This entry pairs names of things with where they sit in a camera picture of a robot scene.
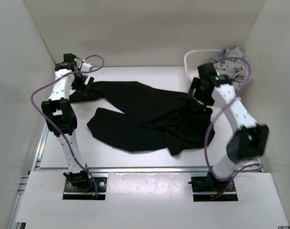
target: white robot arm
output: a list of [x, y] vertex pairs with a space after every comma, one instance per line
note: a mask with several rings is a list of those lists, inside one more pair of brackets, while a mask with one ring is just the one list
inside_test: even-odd
[[[222, 108], [237, 96], [230, 79], [218, 75], [212, 63], [198, 67], [199, 78], [194, 78], [189, 94], [206, 105]], [[233, 136], [229, 140], [227, 154], [212, 167], [216, 179], [229, 178], [243, 161], [262, 156], [269, 134], [267, 125], [259, 125], [237, 98], [224, 114], [229, 121]]]
[[[56, 79], [67, 73], [77, 71], [76, 56], [70, 53], [63, 55], [63, 57], [64, 61], [57, 64], [55, 67]], [[83, 63], [82, 67], [83, 71], [89, 71], [91, 65]], [[80, 154], [76, 141], [75, 131], [77, 128], [77, 119], [70, 105], [69, 96], [71, 89], [78, 90], [87, 95], [94, 79], [90, 77], [88, 84], [85, 84], [86, 78], [86, 75], [81, 74], [70, 74], [67, 77], [62, 78], [54, 85], [49, 99], [41, 103], [43, 113], [57, 125], [71, 143], [74, 156], [72, 155], [64, 137], [59, 134], [59, 132], [55, 130], [49, 122], [47, 122], [49, 130], [56, 135], [61, 143], [68, 163], [68, 172], [64, 173], [64, 175], [69, 179], [72, 186], [79, 188], [89, 187], [91, 185], [91, 180], [88, 174], [82, 169], [82, 167], [87, 168], [87, 165]]]

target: purple cable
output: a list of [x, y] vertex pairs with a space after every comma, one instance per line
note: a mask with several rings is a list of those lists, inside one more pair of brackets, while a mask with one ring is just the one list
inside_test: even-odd
[[[246, 59], [239, 58], [239, 57], [227, 57], [227, 58], [225, 58], [224, 60], [231, 60], [231, 59], [242, 60], [242, 61], [244, 61], [244, 62], [247, 64], [248, 69], [249, 69], [249, 73], [248, 73], [248, 76], [247, 76], [247, 78], [246, 78], [246, 81], [248, 82], [249, 79], [250, 79], [250, 77], [251, 77], [251, 71], [252, 71], [252, 70], [251, 70], [251, 65], [250, 65], [250, 63], [249, 63]], [[208, 145], [209, 135], [210, 135], [210, 133], [211, 133], [211, 131], [212, 131], [212, 129], [213, 129], [213, 126], [214, 126], [215, 122], [220, 118], [220, 116], [222, 115], [222, 113], [224, 113], [224, 111], [227, 110], [227, 109], [228, 109], [228, 108], [229, 108], [229, 107], [230, 107], [230, 106], [231, 106], [231, 105], [236, 101], [236, 99], [238, 98], [238, 96], [240, 95], [240, 93], [245, 89], [246, 86], [247, 86], [247, 84], [244, 84], [244, 85], [241, 87], [240, 91], [237, 92], [237, 95], [236, 95], [236, 96], [235, 96], [235, 97], [234, 97], [234, 98], [233, 98], [233, 99], [232, 99], [232, 100], [231, 100], [227, 105], [225, 105], [224, 107], [221, 108], [221, 110], [217, 113], [216, 117], [213, 118], [212, 122], [208, 125], [207, 131], [206, 131], [206, 135], [205, 135], [205, 138], [204, 138], [204, 157], [205, 157], [205, 159], [206, 159], [206, 163], [207, 163], [207, 167], [208, 167], [209, 171], [210, 171], [211, 174], [212, 174], [214, 177], [216, 177], [216, 178], [217, 178], [217, 176], [216, 176], [216, 174], [214, 173], [214, 171], [213, 171], [213, 169], [212, 169], [212, 166], [210, 165], [210, 162], [209, 162], [209, 160], [208, 160], [208, 156], [207, 156], [207, 145]], [[263, 165], [262, 165], [262, 164], [259, 164], [259, 163], [250, 164], [250, 165], [244, 166], [243, 168], [237, 170], [233, 175], [231, 175], [230, 177], [225, 178], [225, 179], [223, 179], [223, 180], [229, 180], [229, 184], [230, 184], [230, 183], [233, 181], [234, 177], [235, 177], [238, 173], [240, 173], [242, 170], [244, 170], [245, 168], [250, 167], [250, 166], [259, 166], [259, 168], [257, 168], [257, 169], [252, 169], [252, 170], [249, 170], [249, 171], [259, 171], [259, 170], [261, 170], [262, 167], [263, 167]]]
[[68, 75], [71, 75], [71, 74], [76, 74], [76, 73], [93, 73], [93, 72], [96, 72], [96, 71], [98, 71], [98, 70], [100, 70], [100, 69], [102, 69], [103, 68], [103, 66], [104, 66], [104, 64], [105, 64], [105, 61], [104, 61], [104, 59], [101, 57], [101, 56], [99, 56], [99, 55], [91, 55], [91, 56], [88, 56], [87, 58], [85, 58], [85, 60], [87, 60], [87, 59], [89, 59], [90, 57], [99, 57], [101, 60], [102, 60], [102, 65], [100, 66], [100, 67], [98, 67], [98, 68], [96, 68], [96, 69], [94, 69], [94, 70], [92, 70], [92, 71], [89, 71], [89, 72], [83, 72], [83, 71], [76, 71], [76, 72], [70, 72], [70, 73], [66, 73], [66, 74], [64, 74], [63, 76], [61, 76], [61, 77], [59, 77], [57, 80], [55, 80], [55, 81], [53, 81], [53, 82], [51, 82], [51, 83], [48, 83], [47, 85], [45, 85], [45, 86], [43, 86], [43, 87], [41, 87], [41, 88], [39, 88], [39, 89], [37, 89], [36, 91], [34, 91], [32, 94], [31, 94], [31, 104], [35, 107], [35, 109], [45, 118], [45, 120], [48, 122], [48, 123], [50, 123], [56, 130], [57, 130], [57, 132], [65, 139], [65, 141], [66, 141], [66, 143], [68, 144], [68, 147], [69, 147], [69, 150], [70, 150], [70, 152], [71, 152], [71, 154], [72, 154], [72, 156], [73, 156], [73, 158], [74, 158], [74, 160], [75, 160], [75, 162], [79, 165], [79, 167], [82, 169], [82, 170], [84, 170], [85, 172], [87, 172], [87, 174], [91, 177], [91, 180], [92, 180], [92, 183], [94, 184], [94, 188], [95, 188], [95, 196], [96, 196], [96, 198], [97, 198], [97, 184], [96, 184], [96, 182], [95, 182], [95, 179], [94, 179], [94, 177], [93, 177], [93, 175], [92, 175], [92, 173], [90, 173], [90, 171], [88, 170], [88, 169], [86, 169], [85, 167], [83, 167], [82, 166], [82, 164], [80, 164], [80, 162], [77, 160], [77, 158], [75, 157], [75, 154], [74, 154], [74, 152], [73, 152], [73, 149], [72, 149], [72, 147], [71, 147], [71, 144], [70, 144], [70, 141], [68, 140], [68, 138], [64, 135], [64, 133], [61, 131], [61, 129], [59, 129], [58, 128], [58, 126], [48, 117], [48, 116], [46, 116], [41, 110], [40, 110], [40, 108], [36, 105], [36, 103], [34, 102], [34, 96], [35, 96], [35, 94], [36, 93], [38, 93], [39, 91], [41, 91], [41, 90], [43, 90], [43, 89], [45, 89], [45, 88], [47, 88], [47, 87], [49, 87], [49, 86], [51, 86], [51, 85], [53, 85], [53, 84], [55, 84], [55, 83], [57, 83], [58, 81], [60, 81], [61, 79], [63, 79], [64, 77], [67, 77]]

